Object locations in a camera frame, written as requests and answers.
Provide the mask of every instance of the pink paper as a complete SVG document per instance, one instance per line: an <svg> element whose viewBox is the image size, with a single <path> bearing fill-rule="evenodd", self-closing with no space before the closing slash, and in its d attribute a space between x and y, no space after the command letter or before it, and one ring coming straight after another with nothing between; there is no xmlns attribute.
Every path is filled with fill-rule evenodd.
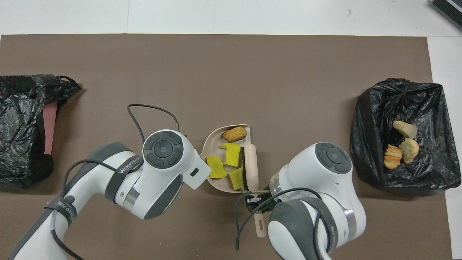
<svg viewBox="0 0 462 260"><path fill-rule="evenodd" d="M43 106L43 123L45 126L45 154L51 154L53 135L55 133L57 102Z"/></svg>

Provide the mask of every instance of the trash bag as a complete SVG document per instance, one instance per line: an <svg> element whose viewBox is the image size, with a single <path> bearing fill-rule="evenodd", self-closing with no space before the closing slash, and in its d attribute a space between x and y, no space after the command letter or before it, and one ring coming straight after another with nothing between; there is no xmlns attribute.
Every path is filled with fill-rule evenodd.
<svg viewBox="0 0 462 260"><path fill-rule="evenodd" d="M0 76L0 184L26 187L50 176L43 106L65 102L78 90L65 76Z"/></svg>
<svg viewBox="0 0 462 260"><path fill-rule="evenodd" d="M383 163L389 144L398 147L405 137L393 128L400 120L418 127L414 140L419 153L395 169ZM461 183L443 87L387 79L362 93L356 103L350 135L352 160L359 178L386 190L411 196L432 196Z"/></svg>

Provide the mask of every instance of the brush handle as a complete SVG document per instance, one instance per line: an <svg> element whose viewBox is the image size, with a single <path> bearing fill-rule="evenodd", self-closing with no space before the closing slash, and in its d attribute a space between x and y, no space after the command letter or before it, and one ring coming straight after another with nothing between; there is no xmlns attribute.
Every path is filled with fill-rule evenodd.
<svg viewBox="0 0 462 260"><path fill-rule="evenodd" d="M247 144L244 146L245 156L245 176L247 187L250 191L258 191L258 166L257 166L257 151L255 145ZM255 230L258 237L266 236L265 222L263 214L260 212L254 214Z"/></svg>

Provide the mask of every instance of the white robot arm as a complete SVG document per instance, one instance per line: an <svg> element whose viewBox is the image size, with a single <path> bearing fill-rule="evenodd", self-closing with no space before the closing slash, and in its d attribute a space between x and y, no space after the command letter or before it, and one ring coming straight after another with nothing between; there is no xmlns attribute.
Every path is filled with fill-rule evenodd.
<svg viewBox="0 0 462 260"><path fill-rule="evenodd" d="M9 259L67 259L58 242L93 194L104 194L137 217L150 219L170 206L183 183L196 189L211 172L189 140L173 130L150 135L143 144L143 158L118 142L98 146L87 161L100 161L115 171L86 162L47 205ZM68 253L81 259L71 251Z"/></svg>
<svg viewBox="0 0 462 260"><path fill-rule="evenodd" d="M272 210L267 230L279 256L329 260L328 253L364 232L366 216L354 191L352 172L344 150L320 142L300 152L271 178L269 193L259 196L252 212Z"/></svg>

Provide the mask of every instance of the food scrap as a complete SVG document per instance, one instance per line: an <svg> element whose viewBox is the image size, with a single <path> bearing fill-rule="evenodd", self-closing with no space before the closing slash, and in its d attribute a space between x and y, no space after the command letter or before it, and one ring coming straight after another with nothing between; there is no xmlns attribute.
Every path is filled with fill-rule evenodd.
<svg viewBox="0 0 462 260"><path fill-rule="evenodd" d="M386 168L394 169L398 167L401 163L403 151L398 147L388 145L387 150L385 151L385 156L383 157L383 163Z"/></svg>
<svg viewBox="0 0 462 260"><path fill-rule="evenodd" d="M419 153L419 144L411 138L406 138L404 142L400 144L400 149L403 151L404 163L408 164L411 163Z"/></svg>
<svg viewBox="0 0 462 260"><path fill-rule="evenodd" d="M239 140L244 139L246 136L247 136L247 131L242 126L235 127L223 133L223 138L227 142L239 141Z"/></svg>
<svg viewBox="0 0 462 260"><path fill-rule="evenodd" d="M408 124L403 121L394 121L393 128L398 130L399 133L404 135L405 137L414 139L417 135L417 126L413 124Z"/></svg>

